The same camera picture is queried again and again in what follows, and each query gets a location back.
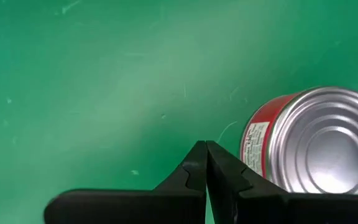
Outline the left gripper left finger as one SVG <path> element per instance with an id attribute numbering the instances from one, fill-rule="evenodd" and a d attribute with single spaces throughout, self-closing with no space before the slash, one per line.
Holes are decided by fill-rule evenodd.
<path id="1" fill-rule="evenodd" d="M 198 141 L 176 169 L 152 190 L 75 189 L 44 210 L 49 224 L 204 223 L 208 148 Z"/>

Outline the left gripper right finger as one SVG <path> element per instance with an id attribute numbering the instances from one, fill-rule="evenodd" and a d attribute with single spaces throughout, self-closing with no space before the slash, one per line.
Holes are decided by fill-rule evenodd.
<path id="1" fill-rule="evenodd" d="M 206 146 L 207 185 L 216 223 L 358 224 L 358 195 L 289 193 L 214 141 Z"/>

